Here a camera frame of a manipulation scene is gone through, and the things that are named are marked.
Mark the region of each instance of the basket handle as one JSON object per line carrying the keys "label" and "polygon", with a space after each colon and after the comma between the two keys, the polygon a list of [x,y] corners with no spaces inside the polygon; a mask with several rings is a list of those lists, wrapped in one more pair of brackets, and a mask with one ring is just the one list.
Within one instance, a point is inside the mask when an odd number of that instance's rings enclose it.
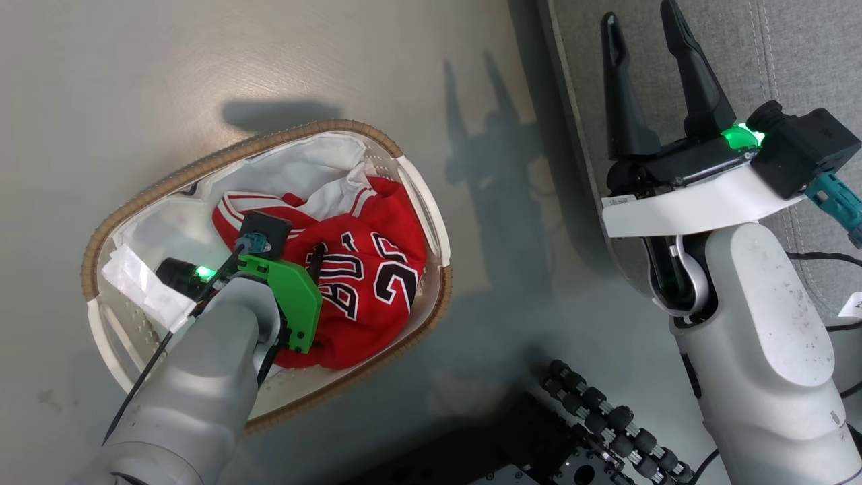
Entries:
{"label": "basket handle", "polygon": [[126,369],[123,368],[120,358],[114,350],[114,345],[111,344],[108,338],[97,299],[87,302],[87,319],[90,321],[90,330],[92,331],[93,339],[96,341],[99,354],[102,355],[102,360],[108,366],[108,370],[114,376],[117,383],[120,384],[120,387],[125,392],[128,392],[132,388],[133,381],[128,376]]}
{"label": "basket handle", "polygon": [[452,250],[449,247],[449,235],[446,231],[446,224],[443,223],[440,208],[434,202],[434,196],[428,190],[425,180],[416,170],[416,167],[407,160],[407,157],[402,155],[396,161],[398,162],[398,175],[401,178],[401,183],[407,189],[410,202],[416,209],[419,223],[425,232],[425,238],[428,240],[431,252],[440,258],[440,265],[445,268],[449,266]]}

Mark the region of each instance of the white basket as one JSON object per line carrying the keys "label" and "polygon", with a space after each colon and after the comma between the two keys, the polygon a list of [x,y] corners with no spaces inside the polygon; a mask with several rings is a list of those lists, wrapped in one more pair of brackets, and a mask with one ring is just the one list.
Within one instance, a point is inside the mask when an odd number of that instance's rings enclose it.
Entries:
{"label": "white basket", "polygon": [[[218,266],[228,250],[221,240],[218,244],[206,241],[190,257],[188,245],[160,237],[157,242],[135,241],[135,234],[152,231],[134,231],[137,224],[147,224],[148,215],[165,204],[197,205],[184,211],[191,214],[183,221],[200,226],[202,237],[217,237],[211,228],[209,215],[213,205],[210,199],[220,194],[210,192],[218,180],[243,167],[245,162],[262,158],[260,155],[280,151],[300,143],[313,141],[317,136],[349,136],[365,146],[363,160],[371,162],[377,175],[404,184],[416,215],[425,233],[428,263],[420,281],[410,320],[401,334],[384,350],[371,359],[341,371],[320,367],[285,369],[267,379],[258,393],[250,416],[247,431],[257,431],[283,421],[304,409],[315,406],[339,393],[345,386],[373,374],[405,350],[417,344],[442,319],[452,288],[452,270],[449,267],[449,241],[440,211],[424,180],[398,146],[385,134],[370,125],[349,120],[329,120],[287,130],[276,135],[252,139],[176,172],[111,214],[91,238],[84,254],[81,270],[87,316],[99,352],[116,381],[128,391],[147,361],[159,345],[160,327],[154,327],[143,311],[126,299],[100,275],[110,253],[122,241],[129,243],[150,268],[155,268],[167,256],[177,257],[196,264]],[[197,198],[178,195],[194,191]],[[209,248],[201,254],[201,248]]]}

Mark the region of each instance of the gray fabric surface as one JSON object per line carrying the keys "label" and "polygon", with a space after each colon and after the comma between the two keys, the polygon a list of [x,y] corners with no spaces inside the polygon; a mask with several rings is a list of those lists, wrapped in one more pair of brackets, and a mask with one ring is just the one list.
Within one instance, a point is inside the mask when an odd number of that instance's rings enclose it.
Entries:
{"label": "gray fabric surface", "polygon": [[[767,99],[776,99],[790,114],[826,108],[862,135],[862,2],[679,3],[740,120]],[[611,165],[605,144],[602,16],[614,11],[620,18],[646,119],[665,143],[684,135],[685,104],[676,61],[665,45],[659,0],[547,0],[547,10],[599,207],[599,198],[608,194],[605,177]],[[839,176],[862,193],[859,159],[854,157]],[[788,250],[859,256],[846,232],[809,201],[763,223]],[[640,243],[621,240],[609,244],[623,273],[647,293],[646,256]],[[795,264],[824,318],[834,316],[851,293],[862,290],[862,269],[853,265],[833,261]]]}

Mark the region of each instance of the blue cable connector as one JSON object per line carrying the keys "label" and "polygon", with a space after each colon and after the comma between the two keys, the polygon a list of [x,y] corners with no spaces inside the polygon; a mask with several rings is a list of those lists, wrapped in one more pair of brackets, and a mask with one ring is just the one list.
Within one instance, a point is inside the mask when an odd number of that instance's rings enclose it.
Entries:
{"label": "blue cable connector", "polygon": [[248,234],[243,234],[239,239],[236,240],[236,244],[234,248],[243,244],[245,248],[240,252],[240,255],[257,255],[260,253],[265,253],[266,251],[272,248],[272,245],[266,240],[266,236],[260,234],[259,232],[250,232]]}
{"label": "blue cable connector", "polygon": [[805,195],[844,227],[856,249],[862,249],[862,200],[844,182],[834,173],[824,172],[805,190]]}

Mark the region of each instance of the sticker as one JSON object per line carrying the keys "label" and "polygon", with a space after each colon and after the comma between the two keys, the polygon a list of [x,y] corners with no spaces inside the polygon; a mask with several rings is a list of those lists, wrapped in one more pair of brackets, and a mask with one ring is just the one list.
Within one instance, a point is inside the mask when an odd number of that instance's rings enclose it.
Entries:
{"label": "sticker", "polygon": [[612,205],[628,204],[637,200],[634,195],[627,194],[618,197],[602,197],[602,207],[610,207]]}
{"label": "sticker", "polygon": [[850,299],[844,304],[844,308],[841,308],[838,316],[862,318],[862,292],[850,295]]}

